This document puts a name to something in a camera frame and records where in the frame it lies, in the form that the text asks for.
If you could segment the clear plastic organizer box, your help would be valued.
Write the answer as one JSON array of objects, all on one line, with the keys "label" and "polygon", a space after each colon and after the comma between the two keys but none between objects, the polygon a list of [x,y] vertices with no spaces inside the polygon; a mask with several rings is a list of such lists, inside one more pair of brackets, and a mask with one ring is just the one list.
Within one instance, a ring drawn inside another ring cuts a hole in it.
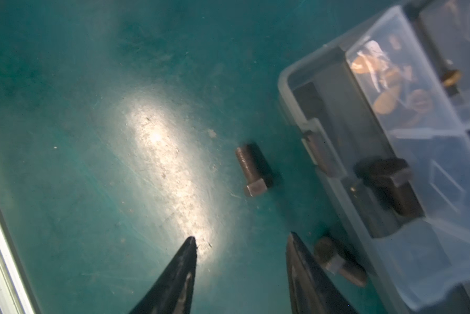
[{"label": "clear plastic organizer box", "polygon": [[[397,108],[373,111],[401,85]],[[470,1],[401,1],[284,69],[280,96],[391,313],[470,313]],[[424,215],[355,174],[403,158]]]}]

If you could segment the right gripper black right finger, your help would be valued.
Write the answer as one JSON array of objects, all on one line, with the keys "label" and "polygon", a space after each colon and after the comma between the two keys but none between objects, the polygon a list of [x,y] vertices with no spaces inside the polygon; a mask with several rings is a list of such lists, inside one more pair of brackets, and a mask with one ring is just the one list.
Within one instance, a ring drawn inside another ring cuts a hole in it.
[{"label": "right gripper black right finger", "polygon": [[293,314],[357,312],[295,232],[287,238],[286,264]]}]

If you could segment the brass wing nut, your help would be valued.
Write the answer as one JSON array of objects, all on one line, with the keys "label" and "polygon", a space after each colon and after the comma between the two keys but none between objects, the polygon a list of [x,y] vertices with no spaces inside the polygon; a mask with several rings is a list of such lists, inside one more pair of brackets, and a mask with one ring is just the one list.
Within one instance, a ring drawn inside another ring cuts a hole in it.
[{"label": "brass wing nut", "polygon": [[401,85],[394,85],[382,92],[373,103],[373,111],[379,115],[391,114],[398,106]]}]

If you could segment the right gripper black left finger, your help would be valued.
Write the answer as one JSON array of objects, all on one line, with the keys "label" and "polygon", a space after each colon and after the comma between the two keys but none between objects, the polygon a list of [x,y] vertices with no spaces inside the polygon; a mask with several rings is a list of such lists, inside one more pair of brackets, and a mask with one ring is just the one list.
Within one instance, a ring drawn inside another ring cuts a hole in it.
[{"label": "right gripper black left finger", "polygon": [[189,314],[197,256],[196,239],[189,236],[155,284],[130,312]]}]

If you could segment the black bolt with head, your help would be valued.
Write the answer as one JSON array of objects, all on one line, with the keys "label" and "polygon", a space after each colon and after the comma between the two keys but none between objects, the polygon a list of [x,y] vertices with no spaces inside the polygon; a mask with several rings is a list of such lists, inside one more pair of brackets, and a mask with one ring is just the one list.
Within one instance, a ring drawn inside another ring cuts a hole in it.
[{"label": "black bolt with head", "polygon": [[411,180],[413,172],[403,158],[365,158],[355,164],[355,174],[376,196],[401,217],[424,215]]}]

